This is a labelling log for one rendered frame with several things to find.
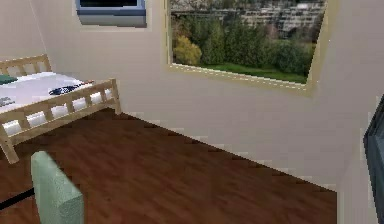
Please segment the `dark grey framed panel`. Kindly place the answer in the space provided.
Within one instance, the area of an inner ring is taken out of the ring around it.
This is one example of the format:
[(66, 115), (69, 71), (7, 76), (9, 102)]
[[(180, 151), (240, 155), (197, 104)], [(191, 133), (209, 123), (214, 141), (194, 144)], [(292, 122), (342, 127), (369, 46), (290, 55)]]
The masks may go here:
[(378, 224), (384, 224), (384, 94), (363, 138)]

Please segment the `pale wooden bed white mattress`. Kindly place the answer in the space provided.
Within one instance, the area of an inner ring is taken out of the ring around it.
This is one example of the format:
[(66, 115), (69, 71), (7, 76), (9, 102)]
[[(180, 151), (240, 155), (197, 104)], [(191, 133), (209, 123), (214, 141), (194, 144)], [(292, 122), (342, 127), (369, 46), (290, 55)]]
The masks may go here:
[(0, 61), (0, 74), (17, 81), (0, 85), (0, 98), (14, 104), (0, 107), (0, 148), (9, 163), (19, 161), (15, 146), (68, 123), (111, 107), (121, 112), (117, 81), (94, 82), (62, 95), (49, 95), (52, 89), (80, 84), (70, 76), (55, 73), (43, 54)]

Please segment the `dark green pillow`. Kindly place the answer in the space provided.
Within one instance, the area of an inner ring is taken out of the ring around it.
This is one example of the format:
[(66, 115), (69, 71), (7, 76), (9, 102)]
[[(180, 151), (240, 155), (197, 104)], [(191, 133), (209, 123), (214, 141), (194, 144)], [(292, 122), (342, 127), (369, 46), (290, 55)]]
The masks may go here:
[(12, 77), (5, 74), (0, 74), (0, 85), (8, 84), (17, 81), (16, 77)]

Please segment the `dark blue patterned cloth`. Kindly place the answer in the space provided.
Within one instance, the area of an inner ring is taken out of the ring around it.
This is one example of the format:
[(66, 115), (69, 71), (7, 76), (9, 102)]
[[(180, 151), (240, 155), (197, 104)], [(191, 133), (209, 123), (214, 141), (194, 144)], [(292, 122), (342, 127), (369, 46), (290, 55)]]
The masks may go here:
[(72, 92), (72, 91), (74, 91), (75, 89), (77, 89), (77, 88), (79, 88), (81, 86), (84, 86), (84, 85), (87, 85), (87, 84), (93, 84), (93, 83), (94, 83), (94, 80), (91, 80), (91, 81), (87, 81), (87, 82), (82, 82), (80, 84), (59, 87), (59, 88), (55, 88), (55, 89), (50, 90), (48, 92), (48, 94), (49, 95), (62, 95), (62, 94), (66, 94), (66, 93)]

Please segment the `window with cream frame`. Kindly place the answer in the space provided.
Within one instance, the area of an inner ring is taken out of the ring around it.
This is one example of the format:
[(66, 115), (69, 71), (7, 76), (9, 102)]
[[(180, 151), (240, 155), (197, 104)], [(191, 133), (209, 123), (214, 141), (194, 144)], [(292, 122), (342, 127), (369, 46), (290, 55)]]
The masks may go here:
[(315, 92), (331, 0), (162, 0), (172, 71)]

